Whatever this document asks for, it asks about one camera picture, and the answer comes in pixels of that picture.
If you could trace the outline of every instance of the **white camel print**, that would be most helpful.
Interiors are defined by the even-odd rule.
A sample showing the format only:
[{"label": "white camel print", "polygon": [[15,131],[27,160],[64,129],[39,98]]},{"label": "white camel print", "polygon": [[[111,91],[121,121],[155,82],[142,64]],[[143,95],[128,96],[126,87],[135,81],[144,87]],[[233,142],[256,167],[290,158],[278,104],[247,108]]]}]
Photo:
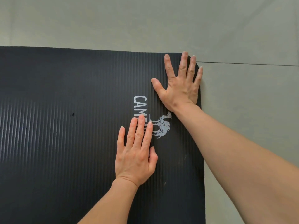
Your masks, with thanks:
[{"label": "white camel print", "polygon": [[158,120],[153,121],[152,120],[152,124],[159,126],[159,130],[157,131],[153,131],[153,136],[156,136],[158,138],[166,135],[167,131],[170,130],[170,122],[164,121],[164,119],[169,118],[171,119],[171,113],[168,112],[167,115],[161,116]]}]

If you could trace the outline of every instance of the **camel logo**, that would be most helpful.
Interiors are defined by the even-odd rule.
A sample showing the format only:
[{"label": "camel logo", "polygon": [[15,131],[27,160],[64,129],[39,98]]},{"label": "camel logo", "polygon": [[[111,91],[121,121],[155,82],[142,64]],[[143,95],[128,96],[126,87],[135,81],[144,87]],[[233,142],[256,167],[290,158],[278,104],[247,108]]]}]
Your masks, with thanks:
[{"label": "camel logo", "polygon": [[167,115],[164,116],[160,116],[160,118],[158,120],[151,120],[150,118],[150,114],[147,115],[147,104],[145,103],[147,101],[147,97],[146,96],[135,96],[134,97],[134,111],[137,111],[138,113],[135,113],[134,116],[140,116],[140,115],[144,115],[145,117],[145,125],[144,125],[144,132],[146,130],[146,126],[147,123],[149,121],[151,121],[153,123],[153,126],[158,126],[158,129],[155,129],[156,127],[154,127],[152,135],[160,138],[164,135],[166,135],[166,133],[168,131],[170,131],[170,122],[168,122],[165,119],[171,119],[171,112],[168,112]]}]

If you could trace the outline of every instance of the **bare skin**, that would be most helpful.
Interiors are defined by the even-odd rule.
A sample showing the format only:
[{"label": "bare skin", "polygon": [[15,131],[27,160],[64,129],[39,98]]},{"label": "bare skin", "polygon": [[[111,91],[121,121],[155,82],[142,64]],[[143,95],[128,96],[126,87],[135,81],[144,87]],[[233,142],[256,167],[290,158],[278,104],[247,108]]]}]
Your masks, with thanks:
[{"label": "bare skin", "polygon": [[125,224],[137,189],[155,171],[158,156],[154,147],[150,147],[152,123],[147,124],[144,135],[145,118],[139,116],[130,124],[127,143],[124,146],[125,128],[121,127],[118,134],[115,175],[110,190],[84,216],[79,224]]},{"label": "bare skin", "polygon": [[228,194],[246,224],[299,223],[299,169],[227,128],[196,106],[202,67],[193,82],[196,58],[181,58],[175,77],[169,55],[165,90],[152,79],[163,104],[192,135],[212,173]]}]

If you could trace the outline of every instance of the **hand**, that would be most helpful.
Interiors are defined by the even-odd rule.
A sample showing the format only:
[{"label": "hand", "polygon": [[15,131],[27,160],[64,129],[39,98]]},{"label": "hand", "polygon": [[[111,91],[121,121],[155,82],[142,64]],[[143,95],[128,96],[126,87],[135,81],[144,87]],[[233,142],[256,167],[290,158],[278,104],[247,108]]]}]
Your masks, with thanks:
[{"label": "hand", "polygon": [[169,55],[166,54],[164,56],[165,69],[168,77],[168,87],[166,90],[163,88],[158,79],[152,79],[153,87],[160,100],[171,112],[174,112],[177,106],[188,103],[196,104],[197,102],[198,89],[202,79],[203,69],[200,67],[193,82],[196,57],[191,57],[188,71],[187,60],[188,52],[185,51],[182,53],[178,76],[176,77],[174,75]]},{"label": "hand", "polygon": [[149,158],[149,147],[152,139],[152,122],[147,124],[145,135],[144,122],[144,116],[140,115],[135,133],[137,118],[131,120],[126,146],[124,146],[124,127],[121,127],[119,130],[117,140],[117,154],[115,160],[116,179],[122,178],[131,181],[137,187],[146,182],[154,173],[158,160],[154,147],[150,148]]}]

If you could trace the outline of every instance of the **yoga mat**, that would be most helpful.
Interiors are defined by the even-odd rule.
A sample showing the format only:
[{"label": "yoga mat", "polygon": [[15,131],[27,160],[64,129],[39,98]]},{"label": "yoga mat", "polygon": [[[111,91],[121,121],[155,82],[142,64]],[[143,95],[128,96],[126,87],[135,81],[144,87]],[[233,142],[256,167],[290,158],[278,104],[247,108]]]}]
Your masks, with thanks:
[{"label": "yoga mat", "polygon": [[[140,113],[157,123],[159,159],[128,223],[205,223],[204,159],[150,81],[167,87],[163,56],[0,47],[1,223],[77,223],[109,190],[119,128]],[[170,58],[177,74],[181,54]]]}]

